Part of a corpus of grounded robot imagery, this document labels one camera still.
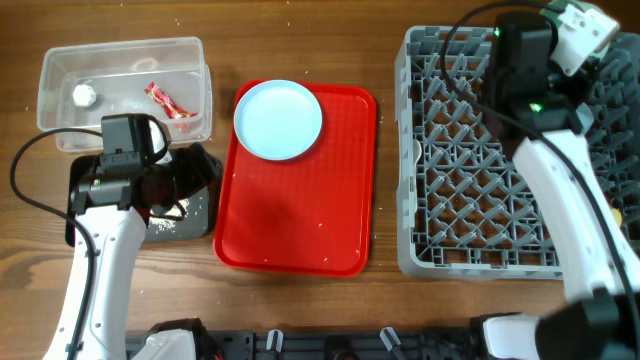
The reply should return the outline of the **red snack wrapper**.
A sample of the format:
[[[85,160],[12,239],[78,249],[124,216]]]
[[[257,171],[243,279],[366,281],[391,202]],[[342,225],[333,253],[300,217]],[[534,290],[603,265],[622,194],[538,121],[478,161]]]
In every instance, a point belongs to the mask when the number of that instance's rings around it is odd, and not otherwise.
[[[189,112],[180,107],[155,82],[151,82],[145,88],[144,92],[162,107],[163,111],[170,119],[191,118],[197,115],[197,112]]]

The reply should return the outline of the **light blue plate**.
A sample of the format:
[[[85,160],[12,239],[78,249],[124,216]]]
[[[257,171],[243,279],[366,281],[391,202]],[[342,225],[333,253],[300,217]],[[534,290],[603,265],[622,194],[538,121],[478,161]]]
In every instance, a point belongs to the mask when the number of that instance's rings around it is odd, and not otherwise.
[[[251,87],[238,101],[234,131],[252,155],[286,161],[307,152],[319,138],[323,112],[316,96],[288,80],[268,80]]]

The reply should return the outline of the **yellow plastic cup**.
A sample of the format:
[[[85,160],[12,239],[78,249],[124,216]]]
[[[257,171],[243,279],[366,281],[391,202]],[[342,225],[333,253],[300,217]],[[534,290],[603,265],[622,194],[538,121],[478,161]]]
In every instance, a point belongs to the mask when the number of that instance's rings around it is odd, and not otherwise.
[[[616,208],[612,208],[611,212],[612,212],[612,215],[613,215],[613,217],[615,219],[615,222],[616,222],[617,226],[621,227],[622,223],[623,223],[623,218],[622,218],[621,212]]]

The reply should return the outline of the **white plastic spoon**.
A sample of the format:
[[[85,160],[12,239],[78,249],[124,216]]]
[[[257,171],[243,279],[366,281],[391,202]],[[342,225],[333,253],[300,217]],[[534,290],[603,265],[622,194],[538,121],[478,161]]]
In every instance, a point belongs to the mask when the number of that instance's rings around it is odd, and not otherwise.
[[[416,170],[420,163],[420,158],[422,156],[422,145],[419,140],[416,140],[416,139],[413,140],[412,152],[413,152],[413,156],[412,156],[413,169]]]

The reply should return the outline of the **light blue bowl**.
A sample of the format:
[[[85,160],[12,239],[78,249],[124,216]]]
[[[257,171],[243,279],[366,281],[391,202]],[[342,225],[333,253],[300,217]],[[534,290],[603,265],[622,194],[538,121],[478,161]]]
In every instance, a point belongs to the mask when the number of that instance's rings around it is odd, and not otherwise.
[[[576,114],[581,123],[581,133],[585,135],[594,123],[594,115],[586,103],[581,103],[576,108]]]

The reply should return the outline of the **green bowl with rice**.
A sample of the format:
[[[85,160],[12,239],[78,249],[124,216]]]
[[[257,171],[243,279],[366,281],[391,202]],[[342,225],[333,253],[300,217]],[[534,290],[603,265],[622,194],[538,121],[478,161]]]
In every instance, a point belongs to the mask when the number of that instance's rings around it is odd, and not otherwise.
[[[568,5],[572,5],[580,11],[585,11],[590,8],[589,4],[579,0],[544,0],[543,3],[546,5],[546,8],[541,9],[539,14],[547,17],[555,24],[560,22],[559,16]]]

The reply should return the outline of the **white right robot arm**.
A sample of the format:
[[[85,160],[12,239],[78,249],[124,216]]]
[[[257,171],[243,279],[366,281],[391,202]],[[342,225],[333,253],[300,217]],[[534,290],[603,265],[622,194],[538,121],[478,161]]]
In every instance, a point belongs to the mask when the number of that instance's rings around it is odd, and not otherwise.
[[[487,319],[488,353],[509,359],[635,359],[639,259],[596,179],[585,137],[596,53],[619,25],[567,4],[500,14],[480,101],[484,123],[532,192],[563,275],[567,306]]]

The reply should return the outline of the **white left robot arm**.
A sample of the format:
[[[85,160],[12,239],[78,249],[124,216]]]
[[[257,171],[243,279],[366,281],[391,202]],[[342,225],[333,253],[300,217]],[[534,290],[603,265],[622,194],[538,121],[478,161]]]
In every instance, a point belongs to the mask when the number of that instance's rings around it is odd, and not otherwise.
[[[136,257],[146,225],[136,210],[114,206],[79,217],[65,301],[46,359],[126,359],[126,319]],[[158,323],[136,359],[212,359],[216,343],[197,318]]]

